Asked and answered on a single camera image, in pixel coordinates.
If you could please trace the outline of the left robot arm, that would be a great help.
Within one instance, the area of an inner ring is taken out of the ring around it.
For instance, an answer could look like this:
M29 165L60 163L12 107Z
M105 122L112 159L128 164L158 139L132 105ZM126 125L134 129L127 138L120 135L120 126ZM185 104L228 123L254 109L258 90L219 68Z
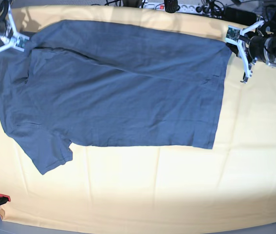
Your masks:
M276 68L276 22L261 19L243 29L229 25L225 42L243 62L242 83L252 76L256 62Z

